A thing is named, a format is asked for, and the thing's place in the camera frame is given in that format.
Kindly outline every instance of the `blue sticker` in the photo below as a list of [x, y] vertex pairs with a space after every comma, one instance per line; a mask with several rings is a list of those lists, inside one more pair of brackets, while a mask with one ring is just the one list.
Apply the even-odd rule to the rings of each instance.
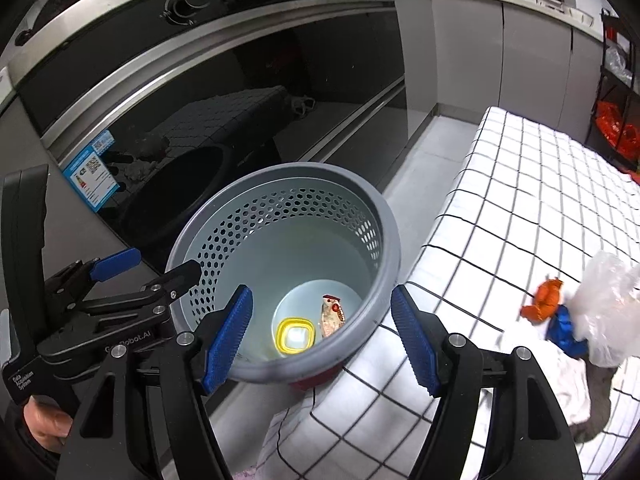
[[103, 130], [92, 140], [91, 145], [94, 147], [95, 153], [98, 155], [106, 152], [109, 147], [116, 141], [109, 130]]
[[118, 189], [118, 183], [92, 144], [76, 156], [63, 174], [94, 212]]

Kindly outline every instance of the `basket rim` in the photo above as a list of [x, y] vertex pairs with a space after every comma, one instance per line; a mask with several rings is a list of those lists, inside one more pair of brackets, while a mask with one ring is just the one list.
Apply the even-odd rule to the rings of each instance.
[[[400, 236], [396, 219], [386, 200], [362, 177], [331, 164], [290, 162], [248, 174], [207, 200], [180, 232], [169, 255], [166, 270], [171, 270], [184, 262], [190, 242], [183, 243], [183, 241], [193, 240], [200, 228], [208, 221], [212, 213], [201, 213], [208, 210], [211, 203], [220, 203], [216, 210], [222, 208], [239, 194], [264, 184], [266, 177], [269, 177], [270, 181], [295, 177], [318, 178], [342, 186], [365, 203], [380, 230], [378, 271], [356, 316], [349, 319], [338, 333], [319, 346], [286, 358], [254, 363], [235, 360], [229, 372], [229, 378], [237, 381], [293, 383], [313, 377], [349, 358], [366, 342], [385, 317], [390, 305], [391, 291], [398, 279]], [[179, 298], [171, 304], [171, 311], [177, 333], [190, 331], [191, 328], [186, 321]]]

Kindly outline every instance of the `sink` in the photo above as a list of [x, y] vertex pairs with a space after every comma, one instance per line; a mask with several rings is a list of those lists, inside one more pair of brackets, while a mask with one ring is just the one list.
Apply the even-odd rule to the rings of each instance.
[[547, 9], [556, 10], [557, 12], [562, 12], [563, 14], [568, 14], [574, 20], [580, 22], [581, 24], [591, 27], [593, 25], [593, 16], [587, 14], [583, 10], [576, 9], [575, 7], [568, 6], [558, 0], [536, 0], [536, 3], [546, 7]]

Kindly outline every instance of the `human hand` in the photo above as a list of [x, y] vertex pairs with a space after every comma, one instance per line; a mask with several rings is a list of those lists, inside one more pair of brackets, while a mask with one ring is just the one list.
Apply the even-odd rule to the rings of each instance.
[[44, 449], [60, 453], [73, 419], [59, 408], [38, 402], [34, 397], [29, 398], [23, 416], [36, 442]]

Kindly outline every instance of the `yellow container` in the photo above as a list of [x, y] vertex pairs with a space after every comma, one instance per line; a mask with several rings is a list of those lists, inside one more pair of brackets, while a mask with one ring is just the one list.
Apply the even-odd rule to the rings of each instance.
[[299, 354], [316, 341], [316, 329], [303, 317], [286, 317], [276, 329], [276, 348], [283, 354]]

